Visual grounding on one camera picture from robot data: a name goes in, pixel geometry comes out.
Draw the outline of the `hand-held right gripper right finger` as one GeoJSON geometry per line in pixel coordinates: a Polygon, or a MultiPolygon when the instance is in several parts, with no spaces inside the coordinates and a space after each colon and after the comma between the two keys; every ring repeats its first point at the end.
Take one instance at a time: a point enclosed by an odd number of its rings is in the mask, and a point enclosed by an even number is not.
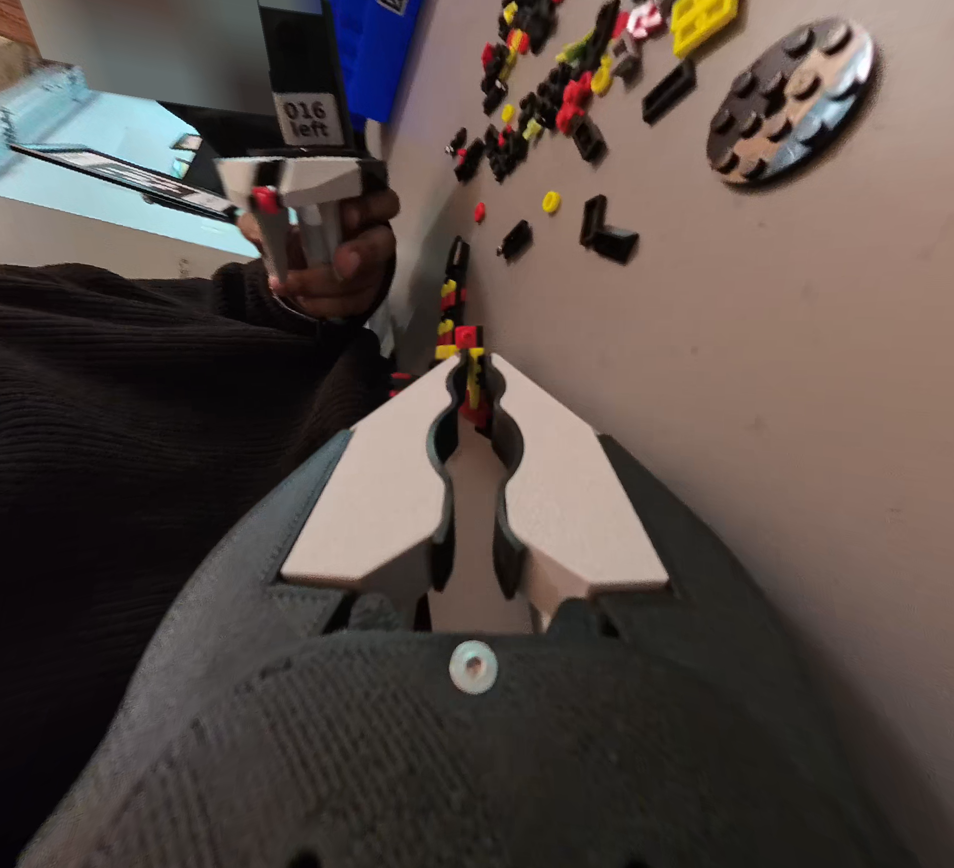
{"type": "Polygon", "coordinates": [[[492,559],[536,626],[569,600],[659,592],[669,574],[595,429],[501,355],[487,360],[497,491],[492,559]]]}

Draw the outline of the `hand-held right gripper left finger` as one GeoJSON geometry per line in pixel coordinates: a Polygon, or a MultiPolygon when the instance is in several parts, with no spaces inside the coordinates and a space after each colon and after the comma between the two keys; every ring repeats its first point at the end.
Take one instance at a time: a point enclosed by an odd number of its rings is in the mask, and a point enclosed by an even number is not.
{"type": "Polygon", "coordinates": [[[461,355],[399,391],[344,437],[280,568],[282,580],[388,600],[406,626],[454,559],[447,459],[457,447],[461,355]]]}

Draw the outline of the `framed marker sign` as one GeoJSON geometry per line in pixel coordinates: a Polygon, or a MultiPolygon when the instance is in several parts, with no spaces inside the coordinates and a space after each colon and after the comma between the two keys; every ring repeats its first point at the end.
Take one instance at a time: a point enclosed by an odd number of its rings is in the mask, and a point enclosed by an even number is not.
{"type": "Polygon", "coordinates": [[[131,190],[167,209],[232,225],[237,221],[239,208],[228,198],[87,146],[10,143],[8,148],[18,155],[131,190]]]}

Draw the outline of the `black round lego plate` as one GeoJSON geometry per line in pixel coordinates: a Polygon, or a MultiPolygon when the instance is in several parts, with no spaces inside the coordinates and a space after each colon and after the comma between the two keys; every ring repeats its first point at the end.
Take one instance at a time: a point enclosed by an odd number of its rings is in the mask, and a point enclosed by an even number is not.
{"type": "Polygon", "coordinates": [[[706,156],[725,184],[771,183],[820,155],[865,99],[876,42],[852,19],[795,27],[733,79],[709,125],[706,156]]]}

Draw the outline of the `pile of loose lego pieces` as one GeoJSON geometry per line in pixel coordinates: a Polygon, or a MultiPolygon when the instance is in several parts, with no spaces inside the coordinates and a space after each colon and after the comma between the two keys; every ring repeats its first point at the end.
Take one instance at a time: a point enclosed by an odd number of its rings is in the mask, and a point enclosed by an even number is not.
{"type": "Polygon", "coordinates": [[[639,73],[646,42],[668,33],[677,63],[690,58],[737,17],[741,0],[607,0],[590,29],[555,56],[547,76],[517,103],[508,103],[509,79],[518,60],[538,55],[555,32],[565,0],[502,0],[497,39],[483,46],[483,114],[499,114],[482,135],[459,128],[446,146],[460,183],[483,160],[497,182],[523,162],[544,132],[569,137],[576,117],[589,116],[591,100],[614,82],[639,73]]]}

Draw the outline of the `long black red yellow lego model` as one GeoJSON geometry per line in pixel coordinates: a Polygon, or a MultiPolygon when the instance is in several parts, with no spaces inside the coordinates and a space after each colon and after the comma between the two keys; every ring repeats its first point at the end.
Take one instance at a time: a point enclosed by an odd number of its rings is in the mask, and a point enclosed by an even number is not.
{"type": "Polygon", "coordinates": [[[431,366],[437,344],[438,325],[444,318],[452,319],[457,325],[466,324],[467,276],[470,263],[471,245],[458,235],[452,241],[439,292],[439,316],[431,323],[426,336],[430,342],[425,346],[428,353],[427,365],[431,366]]]}

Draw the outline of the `person's left hand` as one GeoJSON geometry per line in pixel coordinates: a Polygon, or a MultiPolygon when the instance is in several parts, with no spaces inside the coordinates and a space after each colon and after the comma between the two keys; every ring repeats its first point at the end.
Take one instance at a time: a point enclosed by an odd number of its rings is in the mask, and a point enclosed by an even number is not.
{"type": "Polygon", "coordinates": [[[329,248],[328,225],[306,208],[293,222],[289,212],[246,212],[238,229],[260,254],[241,267],[242,319],[302,332],[306,325],[363,325],[388,295],[396,265],[391,222],[399,196],[389,188],[331,204],[337,244],[329,248]]]}

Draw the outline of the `person's left forearm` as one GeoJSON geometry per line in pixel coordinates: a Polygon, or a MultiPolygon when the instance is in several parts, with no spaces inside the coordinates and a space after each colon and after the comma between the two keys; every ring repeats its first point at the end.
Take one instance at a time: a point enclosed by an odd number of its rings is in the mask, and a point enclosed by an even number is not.
{"type": "Polygon", "coordinates": [[[388,397],[363,326],[292,313],[260,261],[212,278],[2,266],[2,480],[266,489],[388,397]]]}

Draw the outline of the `small black red yellow lego assembly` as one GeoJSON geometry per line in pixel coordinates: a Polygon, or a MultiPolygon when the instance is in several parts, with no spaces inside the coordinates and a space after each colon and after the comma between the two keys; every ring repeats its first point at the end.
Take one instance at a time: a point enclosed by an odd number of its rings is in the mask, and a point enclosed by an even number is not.
{"type": "Polygon", "coordinates": [[[485,347],[482,325],[457,325],[444,318],[438,325],[437,344],[431,367],[463,354],[467,362],[466,396],[459,416],[471,422],[486,439],[492,436],[492,403],[486,388],[485,347]]]}

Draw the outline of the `person's black knit sweater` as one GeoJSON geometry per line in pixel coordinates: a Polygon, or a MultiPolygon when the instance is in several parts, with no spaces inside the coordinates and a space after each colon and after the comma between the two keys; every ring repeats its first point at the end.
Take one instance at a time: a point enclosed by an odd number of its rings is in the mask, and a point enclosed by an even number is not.
{"type": "Polygon", "coordinates": [[[283,462],[273,433],[2,435],[2,866],[101,741],[187,578],[283,462]]]}

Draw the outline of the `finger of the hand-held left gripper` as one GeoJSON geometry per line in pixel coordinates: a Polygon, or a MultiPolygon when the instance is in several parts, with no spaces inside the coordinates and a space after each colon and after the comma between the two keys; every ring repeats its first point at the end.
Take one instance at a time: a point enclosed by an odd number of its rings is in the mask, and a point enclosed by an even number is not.
{"type": "Polygon", "coordinates": [[[356,158],[287,158],[281,168],[285,208],[324,205],[364,194],[361,161],[356,158]]]}
{"type": "Polygon", "coordinates": [[[285,213],[285,205],[280,194],[284,167],[285,157],[220,158],[217,160],[223,195],[233,205],[250,213],[256,213],[251,208],[249,200],[252,189],[256,186],[274,188],[282,207],[279,215],[285,213]]]}

